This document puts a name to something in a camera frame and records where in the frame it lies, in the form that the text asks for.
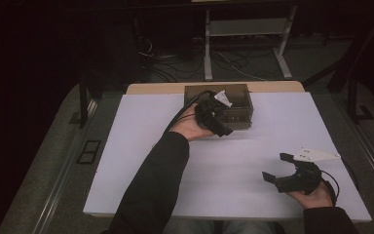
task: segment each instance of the floor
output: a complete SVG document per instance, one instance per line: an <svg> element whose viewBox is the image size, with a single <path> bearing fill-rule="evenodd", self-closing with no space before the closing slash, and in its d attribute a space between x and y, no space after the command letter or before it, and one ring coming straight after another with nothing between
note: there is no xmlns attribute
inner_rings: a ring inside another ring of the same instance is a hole
<svg viewBox="0 0 374 234"><path fill-rule="evenodd" d="M349 40L332 40L323 46L323 37L290 39L284 57L296 81L304 81L339 59L348 49ZM275 37L217 38L211 41L214 81L261 82L283 80L272 53L279 44ZM195 41L193 53L180 54L152 47L141 52L150 82L195 82L204 80L201 40ZM306 88L341 155L351 170L372 221L357 223L360 233L374 233L374 119L354 124L345 111L346 91L330 94L326 85L331 74ZM0 233L100 233L110 217L82 213L122 92L108 91L93 100L90 119L80 129L78 87L59 108L38 154L15 198ZM374 97L358 87L358 105L366 106L374 117ZM93 164L78 164L88 140L100 140ZM280 222L286 233L303 233L299 220Z"/></svg>

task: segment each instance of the black jacket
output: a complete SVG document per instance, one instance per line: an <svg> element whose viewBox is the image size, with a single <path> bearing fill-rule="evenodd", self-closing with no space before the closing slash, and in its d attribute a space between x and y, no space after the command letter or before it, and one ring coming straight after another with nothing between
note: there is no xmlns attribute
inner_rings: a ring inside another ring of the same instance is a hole
<svg viewBox="0 0 374 234"><path fill-rule="evenodd" d="M109 230L102 234L161 234L178 196L189 158L189 143L178 133L165 133L145 158L118 207ZM306 234L357 233L344 210L304 211Z"/></svg>

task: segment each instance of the left hand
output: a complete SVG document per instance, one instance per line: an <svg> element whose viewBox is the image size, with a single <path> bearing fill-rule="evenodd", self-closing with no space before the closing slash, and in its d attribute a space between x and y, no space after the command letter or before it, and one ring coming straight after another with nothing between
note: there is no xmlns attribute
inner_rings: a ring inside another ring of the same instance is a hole
<svg viewBox="0 0 374 234"><path fill-rule="evenodd" d="M214 133L210 130L204 130L196 122L195 107L196 103L190 106L180 117L174 126L171 128L171 132L180 133L185 136L189 141L202 138L211 137Z"/></svg>

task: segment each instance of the white table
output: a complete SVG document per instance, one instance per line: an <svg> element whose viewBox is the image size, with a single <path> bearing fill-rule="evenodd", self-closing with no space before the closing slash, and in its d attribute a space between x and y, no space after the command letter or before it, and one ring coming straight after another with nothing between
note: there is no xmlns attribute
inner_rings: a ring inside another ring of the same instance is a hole
<svg viewBox="0 0 374 234"><path fill-rule="evenodd" d="M260 220L302 216L301 207L264 181L262 171L276 176L294 174L294 166L281 161L280 153L294 154L302 146L335 154L337 150L309 93L250 95L254 106L251 129L191 142L173 216ZM145 156L182 104L181 94L123 96L85 214L116 212ZM338 180L338 206L353 221L370 220L341 160L317 165Z"/></svg>

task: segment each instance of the dark background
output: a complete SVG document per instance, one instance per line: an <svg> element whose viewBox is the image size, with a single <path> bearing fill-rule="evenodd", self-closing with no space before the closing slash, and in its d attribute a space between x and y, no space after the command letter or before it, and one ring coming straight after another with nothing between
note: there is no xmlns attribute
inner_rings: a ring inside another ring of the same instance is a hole
<svg viewBox="0 0 374 234"><path fill-rule="evenodd" d="M128 4L97 1L100 3L102 7ZM60 104L80 80L96 98L107 89L124 90L130 83L145 81L137 36L161 41L163 47L181 43L188 48L191 38L204 32L204 15L199 10L184 13L182 18L179 11L64 11L65 6L77 4L72 0L63 5L49 0L0 1L0 222ZM92 7L91 1L79 4ZM219 16L223 15L244 16L243 12L220 10ZM133 27L135 18L142 20L141 31ZM373 25L374 3L370 0L312 3L298 9L292 36L365 35ZM374 93L374 40L355 76Z"/></svg>

